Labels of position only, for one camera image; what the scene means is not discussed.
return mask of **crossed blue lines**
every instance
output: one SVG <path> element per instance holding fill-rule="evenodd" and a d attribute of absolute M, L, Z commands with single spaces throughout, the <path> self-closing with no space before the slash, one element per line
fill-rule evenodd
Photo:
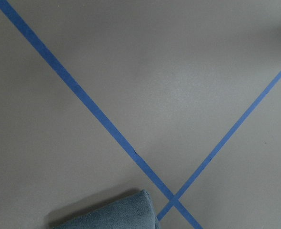
<path fill-rule="evenodd" d="M 163 181 L 156 175 L 156 173 L 150 168 L 150 166 L 135 152 L 131 144 L 120 133 L 120 131 L 114 126 L 114 124 L 108 119 L 108 117 L 102 112 L 102 110 L 94 103 L 94 101 L 88 96 L 88 94 L 81 88 L 81 86 L 74 80 L 70 73 L 62 66 L 57 58 L 49 51 L 45 44 L 39 39 L 39 37 L 32 31 L 32 29 L 25 23 L 25 21 L 19 16 L 19 14 L 11 7 L 6 0 L 0 0 L 0 9 L 9 18 L 9 20 L 17 27 L 22 35 L 31 43 L 31 45 L 37 50 L 37 52 L 43 57 L 43 59 L 52 67 L 52 69 L 58 74 L 58 76 L 66 83 L 66 85 L 77 95 L 77 97 L 83 102 L 83 104 L 92 112 L 92 114 L 100 121 L 100 123 L 106 128 L 106 130 L 113 136 L 113 138 L 120 144 L 120 146 L 127 152 L 127 154 L 134 160 L 134 162 L 142 169 L 142 171 L 150 178 L 150 180 L 158 187 L 158 189 L 169 200 L 168 204 L 158 214 L 158 220 L 161 220 L 168 211 L 174 206 L 185 219 L 195 228 L 201 229 L 202 226 L 196 221 L 196 219 L 189 213 L 189 211 L 180 203 L 179 199 L 186 192 L 186 190 L 192 185 L 196 178 L 201 174 L 210 161 L 217 155 L 222 149 L 230 137 L 245 121 L 245 119 L 252 113 L 257 105 L 264 99 L 266 94 L 273 88 L 273 86 L 281 79 L 281 71 L 275 76 L 270 84 L 263 90 L 263 92 L 257 97 L 257 99 L 250 105 L 250 107 L 244 112 L 234 126 L 228 131 L 228 133 L 222 138 L 222 140 L 214 147 L 214 149 L 208 154 L 205 160 L 200 166 L 193 172 L 185 184 L 174 195 L 170 189 L 163 183 Z"/>

